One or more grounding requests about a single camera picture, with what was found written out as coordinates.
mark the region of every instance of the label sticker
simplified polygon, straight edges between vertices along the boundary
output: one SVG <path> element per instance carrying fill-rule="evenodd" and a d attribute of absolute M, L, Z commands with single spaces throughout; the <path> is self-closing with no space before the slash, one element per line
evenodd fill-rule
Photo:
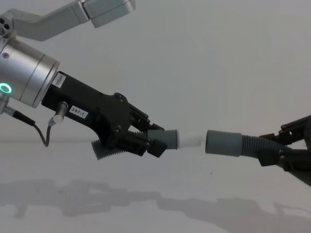
<path fill-rule="evenodd" d="M 82 110 L 81 108 L 78 108 L 76 106 L 73 106 L 70 111 L 70 113 L 77 115 L 78 117 L 81 117 L 83 119 L 85 119 L 88 115 L 88 112 Z"/>
<path fill-rule="evenodd" d="M 64 81 L 65 81 L 65 79 L 66 79 L 65 75 L 62 75 L 62 74 L 58 73 L 52 84 L 54 86 L 57 86 L 58 88 L 61 88 L 63 83 L 64 83 Z"/>

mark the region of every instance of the green indicator light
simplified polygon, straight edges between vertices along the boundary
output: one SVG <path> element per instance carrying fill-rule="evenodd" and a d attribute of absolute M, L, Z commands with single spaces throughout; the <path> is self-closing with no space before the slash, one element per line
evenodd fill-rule
<path fill-rule="evenodd" d="M 12 92 L 12 89 L 10 87 L 10 85 L 6 84 L 6 83 L 0 83 L 0 91 L 9 94 Z"/>

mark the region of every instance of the white table surface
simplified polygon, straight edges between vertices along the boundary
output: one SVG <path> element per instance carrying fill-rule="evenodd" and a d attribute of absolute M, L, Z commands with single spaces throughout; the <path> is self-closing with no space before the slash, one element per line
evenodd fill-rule
<path fill-rule="evenodd" d="M 97 161 L 90 143 L 2 143 L 2 233 L 308 233 L 311 188 L 199 149 Z"/>

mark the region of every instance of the black cable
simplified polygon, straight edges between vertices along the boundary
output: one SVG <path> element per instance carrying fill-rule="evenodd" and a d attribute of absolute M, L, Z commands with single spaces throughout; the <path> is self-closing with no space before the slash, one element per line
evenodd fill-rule
<path fill-rule="evenodd" d="M 47 137 L 46 137 L 46 143 L 45 143 L 45 146 L 46 146 L 46 147 L 48 147 L 49 144 L 50 144 L 51 128 L 52 128 L 52 126 L 49 125 L 49 126 L 48 126 L 48 129 L 47 129 Z"/>
<path fill-rule="evenodd" d="M 38 131 L 38 133 L 39 133 L 39 135 L 41 137 L 41 140 L 42 140 L 43 144 L 45 145 L 45 147 L 48 147 L 49 144 L 50 144 L 50 135 L 51 135 L 51 128 L 52 128 L 52 126 L 51 125 L 48 126 L 46 139 L 44 138 L 43 133 L 39 129 L 39 127 L 34 125 L 34 128 Z"/>
<path fill-rule="evenodd" d="M 46 145 L 46 141 L 45 141 L 45 138 L 44 138 L 44 136 L 43 136 L 42 131 L 41 131 L 41 130 L 39 129 L 39 127 L 37 127 L 36 125 L 34 125 L 34 128 L 38 131 L 38 133 L 39 133 L 39 135 L 40 135 L 40 137 L 41 137 L 41 140 L 42 140 L 43 144 Z"/>
<path fill-rule="evenodd" d="M 17 120 L 20 120 L 20 121 L 22 121 L 22 122 L 24 122 L 24 123 L 30 125 L 30 126 L 33 126 L 33 127 L 38 131 L 38 133 L 39 133 L 39 135 L 40 135 L 40 138 L 41 138 L 43 144 L 44 144 L 46 147 L 49 146 L 49 144 L 50 144 L 50 134 L 51 134 L 51 128 L 52 128 L 51 125 L 48 126 L 48 129 L 47 129 L 47 136 L 46 136 L 46 139 L 45 139 L 44 136 L 43 136 L 42 131 L 41 131 L 41 130 L 39 129 L 39 127 L 35 124 L 35 121 L 34 121 L 34 120 L 30 119 L 29 117 L 25 116 L 23 113 L 21 113 L 21 112 L 19 112 L 19 111 L 16 111 L 16 110 L 15 110 L 14 113 L 12 114 L 12 117 L 14 117 L 14 118 L 17 119 Z"/>

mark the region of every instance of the white backdrop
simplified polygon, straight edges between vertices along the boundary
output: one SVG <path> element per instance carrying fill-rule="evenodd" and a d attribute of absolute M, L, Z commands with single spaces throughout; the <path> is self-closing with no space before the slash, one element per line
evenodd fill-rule
<path fill-rule="evenodd" d="M 0 0 L 46 14 L 70 0 Z M 166 129 L 259 135 L 311 113 L 307 0 L 137 0 L 100 29 L 81 25 L 46 42 L 21 39 L 61 70 L 120 92 Z M 53 112 L 11 101 L 45 128 Z M 66 119 L 45 149 L 1 116 L 0 231 L 308 233 L 311 189 L 249 158 L 170 151 L 96 161 L 91 130 Z"/>

